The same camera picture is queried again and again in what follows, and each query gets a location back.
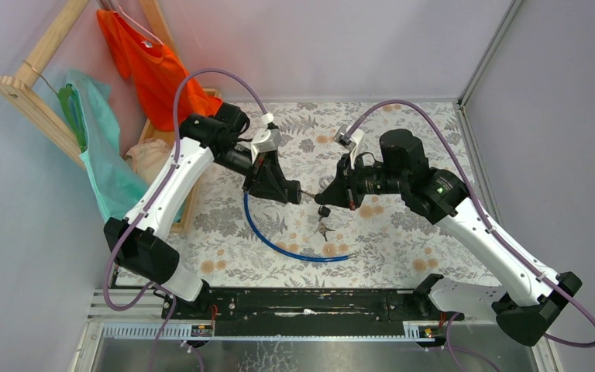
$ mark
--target blue tube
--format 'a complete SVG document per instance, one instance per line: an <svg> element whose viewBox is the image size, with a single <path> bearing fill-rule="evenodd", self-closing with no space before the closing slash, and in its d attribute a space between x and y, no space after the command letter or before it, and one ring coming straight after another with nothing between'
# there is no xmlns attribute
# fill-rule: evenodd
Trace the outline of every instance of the blue tube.
<svg viewBox="0 0 595 372"><path fill-rule="evenodd" d="M249 227L252 228L252 231L254 231L256 236L258 236L259 239L261 239L261 241L264 242L267 246L269 246L270 248L283 254L284 256L289 256L290 258L295 258L295 259L303 260L303 261L311 261L311 262L337 262L337 261L345 261L350 258L350 256L347 254L345 256L338 256L338 257L309 257L309 256L302 256L301 254L291 253L287 250L282 250L280 247L272 244L268 239L266 239L266 237L261 234L261 231L259 231L259 229L256 228L256 225L254 225L254 222L252 221L252 215L250 215L250 213L249 213L249 204L248 204L248 194L247 193L243 194L242 203L243 203L243 206L245 207L245 217L247 217L247 222L249 223Z"/></svg>

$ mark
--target orange tank top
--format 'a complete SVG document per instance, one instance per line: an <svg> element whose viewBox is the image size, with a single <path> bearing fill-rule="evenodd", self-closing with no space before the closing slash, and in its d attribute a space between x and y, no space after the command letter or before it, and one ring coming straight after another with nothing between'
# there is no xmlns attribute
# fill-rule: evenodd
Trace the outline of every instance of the orange tank top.
<svg viewBox="0 0 595 372"><path fill-rule="evenodd" d="M155 43L137 33L122 17L111 11L98 10L97 20L123 78L133 77L138 100L152 124L159 130L173 130L174 95L188 72L177 55L166 45ZM214 115L222 100L209 97L191 79L179 101L179 122L191 113Z"/></svg>

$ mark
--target wooden clothes rack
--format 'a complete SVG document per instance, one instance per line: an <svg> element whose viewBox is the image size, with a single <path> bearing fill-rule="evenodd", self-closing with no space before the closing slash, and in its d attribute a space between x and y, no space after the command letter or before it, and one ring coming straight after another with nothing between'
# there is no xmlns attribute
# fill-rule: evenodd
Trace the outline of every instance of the wooden clothes rack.
<svg viewBox="0 0 595 372"><path fill-rule="evenodd" d="M51 23L46 32L25 59L28 63L22 63L15 76L0 77L0 94L10 104L15 106L33 125L65 152L79 167L85 169L79 158L81 151L76 136L56 113L42 100L33 90L33 85L44 72L47 64L58 51L58 48L65 40L67 34L74 27L78 17L83 13L90 0L68 0L67 4L60 11L55 20ZM176 53L176 46L167 27L163 12L160 9L158 0L139 0L140 6L145 12L152 31L164 44ZM209 95L219 97L219 91L205 89ZM148 138L162 138L167 143L174 141L174 133L156 131L147 120L139 142ZM178 223L172 225L173 233L185 233L190 229L192 220L194 200L197 194L199 182L192 188L186 199L184 214Z"/></svg>

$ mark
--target floral tablecloth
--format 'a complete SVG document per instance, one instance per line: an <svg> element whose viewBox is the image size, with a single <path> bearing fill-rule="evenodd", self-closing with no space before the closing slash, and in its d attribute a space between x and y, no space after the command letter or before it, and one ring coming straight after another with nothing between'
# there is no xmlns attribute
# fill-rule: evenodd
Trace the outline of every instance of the floral tablecloth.
<svg viewBox="0 0 595 372"><path fill-rule="evenodd" d="M370 103L268 104L280 127L280 163L286 178L297 179L316 193L334 178L344 149L332 142L342 124L351 124ZM465 172L473 179L452 103L419 104L443 131ZM241 108L252 118L246 134L261 127L254 104ZM381 160L378 139L387 130L407 128L424 144L430 165L455 173L454 165L428 123L411 108L390 105L362 125L366 151ZM367 195L354 212L332 208L324 220L334 231L328 242L315 230L318 206L303 197L300 205L250 198L260 231L291 252L332 257L355 253L340 263L311 263L285 257L265 246L247 225L242 206L243 177L218 165L202 176L194 222L187 235L173 234L168 243L183 261L211 286L414 288L429 273L458 281L496 285L494 276L461 243L412 213L398 195ZM143 285L146 280L119 271L117 285Z"/></svg>

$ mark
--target white wall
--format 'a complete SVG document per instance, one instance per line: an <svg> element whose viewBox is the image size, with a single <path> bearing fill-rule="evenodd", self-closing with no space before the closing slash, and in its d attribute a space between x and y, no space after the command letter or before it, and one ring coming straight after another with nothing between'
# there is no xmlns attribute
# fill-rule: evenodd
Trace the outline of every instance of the white wall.
<svg viewBox="0 0 595 372"><path fill-rule="evenodd" d="M165 0L188 69L266 99L456 98L510 0ZM200 77L225 98L249 96Z"/></svg>
<svg viewBox="0 0 595 372"><path fill-rule="evenodd" d="M595 2L526 2L468 107L505 227L562 272L595 315ZM573 308L552 327L591 341ZM559 346L565 372L595 349Z"/></svg>
<svg viewBox="0 0 595 372"><path fill-rule="evenodd" d="M0 75L14 74L64 3L0 0ZM143 117L112 65L95 10L91 2L48 78L61 86L74 66L113 84L127 146ZM36 90L53 101L41 80ZM102 226L86 173L0 96L0 371L67 369L101 285Z"/></svg>

